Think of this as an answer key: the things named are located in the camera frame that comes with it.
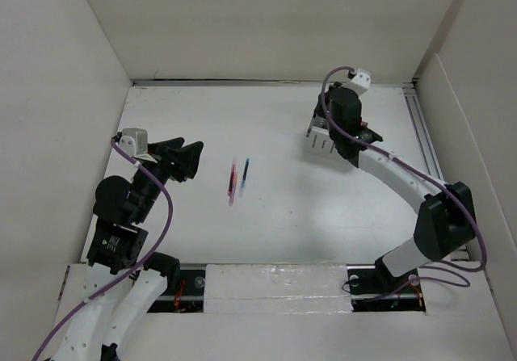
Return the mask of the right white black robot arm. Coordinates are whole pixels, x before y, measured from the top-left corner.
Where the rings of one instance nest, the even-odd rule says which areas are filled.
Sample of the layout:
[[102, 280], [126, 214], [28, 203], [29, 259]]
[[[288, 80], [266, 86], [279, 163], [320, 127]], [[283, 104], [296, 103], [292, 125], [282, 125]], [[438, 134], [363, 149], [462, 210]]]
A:
[[353, 294], [397, 292], [415, 280], [417, 268], [443, 262], [478, 237], [469, 187], [432, 178], [381, 148], [384, 139], [364, 123], [356, 91], [340, 82], [324, 87], [313, 115], [326, 121], [337, 155], [379, 179], [416, 214], [411, 237], [380, 256], [370, 275], [352, 283]]

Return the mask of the pink clear gel pen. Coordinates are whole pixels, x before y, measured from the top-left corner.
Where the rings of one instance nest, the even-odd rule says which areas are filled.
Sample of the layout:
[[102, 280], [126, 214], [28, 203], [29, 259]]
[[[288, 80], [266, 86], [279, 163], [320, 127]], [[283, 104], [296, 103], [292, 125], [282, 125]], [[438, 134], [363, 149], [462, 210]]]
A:
[[233, 206], [233, 202], [234, 202], [234, 198], [235, 198], [235, 194], [236, 194], [236, 190], [237, 190], [237, 181], [238, 181], [238, 172], [235, 171], [235, 175], [234, 175], [234, 185], [233, 185], [233, 193], [232, 195], [229, 197], [229, 206]]

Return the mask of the teal blue gel pen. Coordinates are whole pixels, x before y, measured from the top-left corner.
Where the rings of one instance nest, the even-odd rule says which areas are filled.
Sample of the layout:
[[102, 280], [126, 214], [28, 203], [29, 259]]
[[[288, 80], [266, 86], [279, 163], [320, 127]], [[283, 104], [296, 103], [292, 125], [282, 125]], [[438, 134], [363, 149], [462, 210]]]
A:
[[245, 161], [243, 172], [242, 172], [242, 176], [244, 175], [244, 176], [246, 176], [246, 178], [247, 178], [247, 175], [248, 175], [249, 165], [250, 165], [250, 159], [247, 158], [246, 161]]

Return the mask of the dark red gel pen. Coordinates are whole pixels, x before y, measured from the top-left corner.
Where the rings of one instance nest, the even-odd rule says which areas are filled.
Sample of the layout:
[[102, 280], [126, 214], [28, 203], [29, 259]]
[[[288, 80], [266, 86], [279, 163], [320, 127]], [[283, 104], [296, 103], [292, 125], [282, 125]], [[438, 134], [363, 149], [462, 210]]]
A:
[[227, 192], [228, 197], [230, 197], [233, 193], [234, 175], [235, 175], [236, 165], [237, 165], [237, 159], [234, 157], [232, 160], [232, 163], [231, 163], [231, 170], [230, 170], [230, 176], [229, 176], [229, 187], [228, 187], [228, 192]]

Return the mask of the black clear gel pen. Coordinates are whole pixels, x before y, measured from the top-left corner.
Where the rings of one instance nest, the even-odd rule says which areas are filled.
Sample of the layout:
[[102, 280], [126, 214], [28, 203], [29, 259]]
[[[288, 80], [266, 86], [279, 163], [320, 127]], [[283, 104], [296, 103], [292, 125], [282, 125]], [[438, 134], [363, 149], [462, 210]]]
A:
[[243, 196], [245, 187], [246, 187], [246, 176], [243, 175], [242, 179], [241, 179], [241, 182], [240, 182], [240, 185], [239, 185], [239, 190], [238, 190], [238, 197], [239, 198]]

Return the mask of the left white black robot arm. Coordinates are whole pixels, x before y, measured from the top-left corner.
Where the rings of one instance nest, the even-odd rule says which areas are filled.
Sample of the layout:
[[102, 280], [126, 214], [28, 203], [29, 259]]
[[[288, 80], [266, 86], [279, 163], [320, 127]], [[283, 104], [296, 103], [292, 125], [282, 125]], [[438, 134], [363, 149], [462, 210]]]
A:
[[203, 142], [186, 144], [182, 137], [148, 143], [146, 132], [123, 131], [112, 148], [136, 168], [132, 180], [118, 175], [96, 188], [95, 232], [86, 255], [82, 301], [64, 322], [69, 324], [54, 360], [118, 360], [132, 332], [156, 299], [181, 289], [180, 262], [152, 247], [141, 252], [148, 233], [141, 224], [158, 196], [173, 202], [166, 183], [195, 177]]

